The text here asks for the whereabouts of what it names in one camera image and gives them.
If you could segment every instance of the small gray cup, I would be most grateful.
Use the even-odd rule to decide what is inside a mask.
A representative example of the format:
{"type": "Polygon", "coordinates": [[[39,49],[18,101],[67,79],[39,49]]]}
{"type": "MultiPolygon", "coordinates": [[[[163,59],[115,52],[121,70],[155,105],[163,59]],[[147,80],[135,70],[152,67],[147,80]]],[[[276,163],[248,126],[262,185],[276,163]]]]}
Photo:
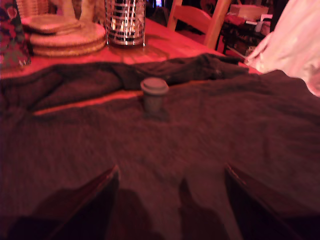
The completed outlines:
{"type": "Polygon", "coordinates": [[[144,110],[150,114],[159,112],[163,106],[164,95],[169,90],[166,81],[157,77],[149,77],[140,85],[143,91],[144,110]]]}

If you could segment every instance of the box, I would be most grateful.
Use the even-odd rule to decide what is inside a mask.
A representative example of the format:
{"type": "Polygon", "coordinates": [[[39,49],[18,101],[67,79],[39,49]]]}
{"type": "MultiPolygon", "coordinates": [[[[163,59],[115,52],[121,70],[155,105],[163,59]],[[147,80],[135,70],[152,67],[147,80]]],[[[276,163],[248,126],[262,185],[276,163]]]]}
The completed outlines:
{"type": "Polygon", "coordinates": [[[269,8],[256,5],[230,5],[230,13],[246,20],[260,20],[262,14],[267,14],[269,8]]]}

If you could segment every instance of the wicker basket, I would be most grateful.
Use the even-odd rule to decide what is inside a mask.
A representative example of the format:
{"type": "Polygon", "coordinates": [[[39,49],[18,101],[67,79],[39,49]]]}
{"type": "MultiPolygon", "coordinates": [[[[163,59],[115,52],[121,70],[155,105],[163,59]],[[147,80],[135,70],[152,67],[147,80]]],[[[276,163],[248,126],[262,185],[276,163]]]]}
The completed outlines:
{"type": "Polygon", "coordinates": [[[21,18],[49,12],[49,0],[16,0],[16,3],[21,18]]]}

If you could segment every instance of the stacked coasters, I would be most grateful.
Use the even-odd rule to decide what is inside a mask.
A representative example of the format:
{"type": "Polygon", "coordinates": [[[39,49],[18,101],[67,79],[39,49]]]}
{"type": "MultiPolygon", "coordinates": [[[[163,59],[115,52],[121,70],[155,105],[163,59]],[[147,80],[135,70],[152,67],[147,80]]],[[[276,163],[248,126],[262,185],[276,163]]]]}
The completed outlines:
{"type": "Polygon", "coordinates": [[[55,14],[30,16],[21,21],[32,32],[29,42],[37,55],[79,56],[98,51],[106,44],[105,28],[97,23],[55,14]]]}

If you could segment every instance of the plastic lid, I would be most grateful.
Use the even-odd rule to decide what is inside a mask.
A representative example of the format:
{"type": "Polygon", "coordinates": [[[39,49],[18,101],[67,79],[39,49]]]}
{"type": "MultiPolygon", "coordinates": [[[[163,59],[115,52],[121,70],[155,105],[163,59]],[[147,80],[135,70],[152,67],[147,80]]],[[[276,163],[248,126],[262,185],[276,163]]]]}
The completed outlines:
{"type": "Polygon", "coordinates": [[[163,95],[166,94],[169,90],[169,87],[161,78],[150,77],[146,78],[141,82],[141,89],[148,94],[152,95],[163,95]]]}

